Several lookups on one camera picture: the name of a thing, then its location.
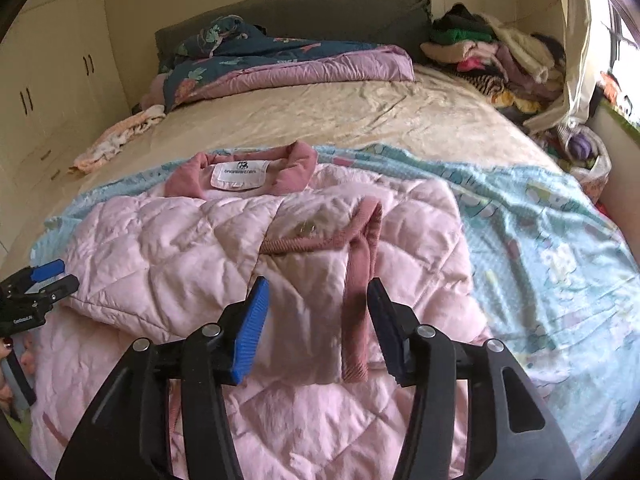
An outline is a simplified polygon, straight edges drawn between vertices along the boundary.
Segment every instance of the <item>beige bed sheet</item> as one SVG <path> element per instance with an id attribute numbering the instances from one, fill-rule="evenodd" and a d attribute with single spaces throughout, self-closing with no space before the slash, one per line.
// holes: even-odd
<path id="1" fill-rule="evenodd" d="M 485 167 L 556 164 L 478 95 L 434 70 L 416 67 L 417 81 L 328 83 L 258 90 L 203 101 L 170 113 L 149 134 L 124 147 L 89 176 L 65 175 L 25 225 L 0 276 L 28 263 L 43 220 L 79 193 L 129 174 L 216 148 L 309 144 L 357 148 L 384 142 L 421 158 Z"/>

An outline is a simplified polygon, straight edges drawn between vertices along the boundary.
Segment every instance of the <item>window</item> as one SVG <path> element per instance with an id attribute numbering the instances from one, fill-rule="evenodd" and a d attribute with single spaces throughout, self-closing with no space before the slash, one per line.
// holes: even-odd
<path id="1" fill-rule="evenodd" d="M 590 56 L 595 71 L 609 72 L 618 81 L 619 110 L 640 123 L 640 50 L 628 27 L 609 0 L 589 0 L 591 9 Z"/>
<path id="2" fill-rule="evenodd" d="M 640 78 L 638 77 L 638 67 L 640 67 L 640 50 L 634 41 L 631 32 L 620 19 L 618 13 L 613 10 L 615 19 L 613 21 L 612 45 L 615 46 L 616 58 L 613 59 L 611 71 L 620 84 L 623 94 L 622 106 L 629 121 L 633 124 L 640 124 Z"/>

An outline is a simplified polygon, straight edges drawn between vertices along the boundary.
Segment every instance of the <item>window curtain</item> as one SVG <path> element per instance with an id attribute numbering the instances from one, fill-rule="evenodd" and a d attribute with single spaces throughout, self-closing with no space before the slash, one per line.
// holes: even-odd
<path id="1" fill-rule="evenodd" d="M 568 117 L 586 121 L 595 88 L 595 76 L 587 70 L 591 33 L 589 0 L 561 1 L 564 13 L 562 41 L 566 51 L 564 93 L 547 110 L 525 121 L 524 126 L 531 133 L 547 130 Z"/>

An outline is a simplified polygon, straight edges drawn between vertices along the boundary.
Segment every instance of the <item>wardrobe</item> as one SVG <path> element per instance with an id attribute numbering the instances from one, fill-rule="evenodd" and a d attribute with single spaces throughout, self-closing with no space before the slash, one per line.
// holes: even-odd
<path id="1" fill-rule="evenodd" d="M 28 0 L 0 44 L 0 262 L 76 156 L 127 115 L 104 0 Z"/>

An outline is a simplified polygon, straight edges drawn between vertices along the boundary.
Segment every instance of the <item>pink comforter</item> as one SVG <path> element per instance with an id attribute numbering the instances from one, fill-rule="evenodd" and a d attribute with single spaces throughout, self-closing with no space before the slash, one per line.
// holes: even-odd
<path id="1" fill-rule="evenodd" d="M 264 160 L 257 189 L 213 189 L 213 167 Z M 138 336 L 164 342 L 214 321 L 270 280 L 254 369 L 225 391 L 250 479 L 386 479 L 413 393 L 386 373 L 367 318 L 379 276 L 393 301 L 450 338 L 481 342 L 486 321 L 456 201 L 439 179 L 402 181 L 331 164 L 297 142 L 199 154 L 165 185 L 96 206 L 66 250 L 81 288 L 41 332 L 32 453 L 50 474 L 90 399 Z M 458 389 L 450 473 L 462 472 L 466 389 Z M 179 392 L 170 401 L 174 471 L 186 476 Z"/>
<path id="2" fill-rule="evenodd" d="M 140 99 L 143 110 L 153 105 L 164 105 L 162 89 L 167 76 L 168 74 L 163 73 L 152 79 L 149 92 Z M 197 87 L 176 98 L 174 108 L 183 103 L 263 88 L 343 81 L 414 80 L 414 65 L 409 55 L 398 46 L 382 45 L 373 50 L 346 52 L 323 59 L 234 70 L 208 85 Z"/>

